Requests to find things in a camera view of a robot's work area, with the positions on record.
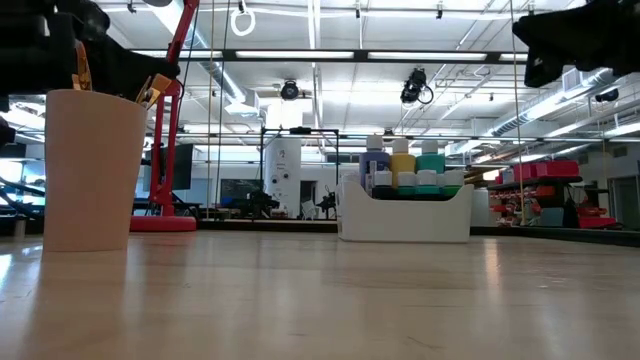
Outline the black background robot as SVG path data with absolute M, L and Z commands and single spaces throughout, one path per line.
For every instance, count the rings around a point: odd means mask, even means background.
M 337 196 L 334 190 L 331 190 L 328 185 L 325 186 L 326 194 L 322 196 L 322 200 L 316 204 L 322 211 L 326 220 L 336 220 L 337 211 Z

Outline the large turquoise paint bottle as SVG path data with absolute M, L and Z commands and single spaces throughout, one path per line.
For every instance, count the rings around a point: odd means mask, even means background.
M 424 140 L 421 143 L 421 154 L 415 159 L 415 170 L 433 170 L 437 174 L 445 172 L 445 157 L 439 153 L 437 141 Z

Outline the tan plastic cup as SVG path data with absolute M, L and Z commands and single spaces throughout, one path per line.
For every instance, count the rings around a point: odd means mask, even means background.
M 46 96 L 46 252 L 127 247 L 147 111 L 80 90 Z

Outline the red desk lamp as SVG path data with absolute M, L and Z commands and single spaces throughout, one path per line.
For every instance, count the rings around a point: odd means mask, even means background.
M 166 20 L 176 20 L 172 40 L 168 44 L 166 60 L 178 65 L 181 51 L 189 34 L 195 39 L 197 14 L 200 0 L 169 0 L 165 6 L 155 4 L 155 0 L 145 0 L 152 10 L 175 10 L 179 15 Z M 176 216 L 173 200 L 174 165 L 176 157 L 176 136 L 179 120 L 180 96 L 184 86 L 174 79 L 156 99 L 154 143 L 151 148 L 151 180 L 148 204 L 156 206 L 159 215 L 133 215 L 132 232 L 187 232 L 195 231 L 194 217 Z

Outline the black paintbrush yellow band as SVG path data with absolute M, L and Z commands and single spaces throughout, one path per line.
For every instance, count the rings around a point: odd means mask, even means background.
M 84 44 L 75 42 L 76 70 L 72 74 L 73 88 L 75 90 L 92 91 L 92 78 L 88 62 L 88 56 Z

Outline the small black paint bottle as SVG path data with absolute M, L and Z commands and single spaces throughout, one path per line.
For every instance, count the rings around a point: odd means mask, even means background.
M 379 200 L 388 200 L 394 194 L 393 174 L 389 170 L 376 171 L 373 176 L 372 196 Z

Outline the rack with red bins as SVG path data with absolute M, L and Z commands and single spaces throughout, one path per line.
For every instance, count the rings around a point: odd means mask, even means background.
M 498 172 L 489 209 L 499 227 L 608 229 L 617 221 L 600 204 L 607 192 L 586 184 L 574 160 L 529 162 Z

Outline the white cylindrical tank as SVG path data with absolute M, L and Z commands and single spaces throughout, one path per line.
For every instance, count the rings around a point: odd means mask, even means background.
M 276 138 L 265 148 L 265 192 L 287 211 L 288 218 L 300 213 L 301 140 Z

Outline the large yellow paint bottle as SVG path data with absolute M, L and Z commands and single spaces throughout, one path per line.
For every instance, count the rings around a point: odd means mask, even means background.
M 415 156 L 409 152 L 409 141 L 406 138 L 395 139 L 392 143 L 392 154 L 390 157 L 391 171 L 394 174 L 414 172 L 415 163 Z

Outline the dark wall screen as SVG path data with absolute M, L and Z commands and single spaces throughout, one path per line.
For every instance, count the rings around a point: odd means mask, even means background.
M 220 200 L 222 207 L 231 207 L 248 199 L 250 193 L 260 190 L 260 181 L 255 179 L 222 179 Z

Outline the black monitor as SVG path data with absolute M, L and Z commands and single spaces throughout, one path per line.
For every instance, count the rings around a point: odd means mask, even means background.
M 173 190 L 189 190 L 191 188 L 191 173 L 192 173 L 192 160 L 193 160 L 194 145 L 193 144 L 181 144 L 175 147 L 175 157 L 173 164 Z M 168 170 L 168 148 L 162 147 L 160 149 L 159 157 L 160 170 L 157 174 L 157 179 L 163 182 Z M 153 152 L 151 150 L 145 151 L 141 165 L 143 169 L 143 190 L 150 191 L 152 180 L 152 165 L 154 163 Z

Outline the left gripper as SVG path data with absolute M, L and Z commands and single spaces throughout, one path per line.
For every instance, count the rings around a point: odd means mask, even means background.
M 134 101 L 148 77 L 174 80 L 180 74 L 177 64 L 135 53 L 111 38 L 110 18 L 92 0 L 0 0 L 0 96 L 72 87 L 75 32 L 70 14 L 82 25 L 79 40 L 95 91 Z

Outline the white plastic bin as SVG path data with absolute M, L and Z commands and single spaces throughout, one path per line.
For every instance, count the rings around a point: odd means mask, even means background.
M 351 242 L 466 243 L 471 228 L 473 187 L 446 201 L 378 200 L 361 185 L 338 186 L 338 234 Z

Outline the black rectangular stand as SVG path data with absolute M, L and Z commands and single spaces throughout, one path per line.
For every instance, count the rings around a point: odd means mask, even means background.
M 301 140 L 301 182 L 303 175 L 303 160 L 302 160 L 302 148 L 304 140 L 318 141 L 320 144 L 328 145 L 332 147 L 336 152 L 340 150 L 340 132 L 338 129 L 315 129 L 309 127 L 293 127 L 293 128 L 265 128 L 263 127 L 259 133 L 259 180 L 261 190 L 265 192 L 264 182 L 264 170 L 265 170 L 265 148 L 271 141 L 276 138 L 296 138 Z M 279 208 L 278 213 L 285 214 L 287 217 L 287 211 Z

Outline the long black paintbrush gold ferrule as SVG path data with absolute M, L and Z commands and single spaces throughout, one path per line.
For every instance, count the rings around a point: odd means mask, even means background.
M 147 90 L 146 96 L 146 108 L 150 109 L 159 99 L 161 95 L 165 93 L 167 88 L 171 85 L 172 80 L 161 74 L 156 74 L 153 81 Z

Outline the small green paint bottle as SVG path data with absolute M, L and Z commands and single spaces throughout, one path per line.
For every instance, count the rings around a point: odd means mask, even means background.
M 464 186 L 464 172 L 461 170 L 449 170 L 444 173 L 443 194 L 455 196 Z

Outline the thin tan pole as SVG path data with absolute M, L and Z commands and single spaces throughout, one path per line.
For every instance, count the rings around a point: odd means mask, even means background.
M 515 24 L 515 14 L 514 14 L 514 5 L 513 0 L 508 0 L 509 2 L 509 14 L 511 26 Z M 516 135 L 517 135 L 517 156 L 518 156 L 518 184 L 520 190 L 520 227 L 524 227 L 526 225 L 526 209 L 525 209 L 525 199 L 524 199 L 524 184 L 522 179 L 522 140 L 521 140 L 521 130 L 520 130 L 520 105 L 519 105 L 519 90 L 518 90 L 518 64 L 517 64 L 517 54 L 516 54 L 516 43 L 515 43 L 515 35 L 511 30 L 511 44 L 512 44 L 512 55 L 513 55 L 513 80 L 514 80 L 514 99 L 515 99 L 515 123 L 516 123 Z

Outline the large blue paint bottle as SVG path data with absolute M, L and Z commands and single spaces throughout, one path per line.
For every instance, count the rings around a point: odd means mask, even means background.
M 374 187 L 375 173 L 388 170 L 389 164 L 390 154 L 385 152 L 383 138 L 369 135 L 366 138 L 366 151 L 359 155 L 360 183 L 368 195 Z

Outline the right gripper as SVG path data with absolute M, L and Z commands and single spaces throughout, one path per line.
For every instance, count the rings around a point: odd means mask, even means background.
M 579 7 L 529 14 L 512 25 L 527 47 L 524 84 L 543 87 L 565 64 L 581 71 L 640 73 L 640 0 L 586 0 Z

